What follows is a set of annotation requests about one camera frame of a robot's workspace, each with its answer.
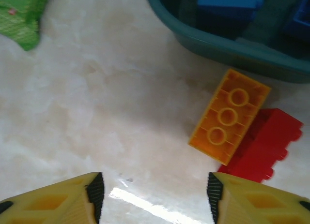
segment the green package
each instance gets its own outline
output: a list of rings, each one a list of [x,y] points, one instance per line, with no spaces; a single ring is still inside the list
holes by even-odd
[[[47,0],[0,0],[0,34],[17,42],[24,50],[40,41],[39,23]]]

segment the yellow lego brick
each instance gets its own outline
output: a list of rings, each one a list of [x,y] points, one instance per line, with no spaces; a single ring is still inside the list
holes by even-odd
[[[309,224],[310,200],[225,173],[210,173],[215,224]]]
[[[189,145],[227,165],[270,92],[230,69],[195,128]]]
[[[104,198],[93,172],[0,202],[1,224],[99,224]]]

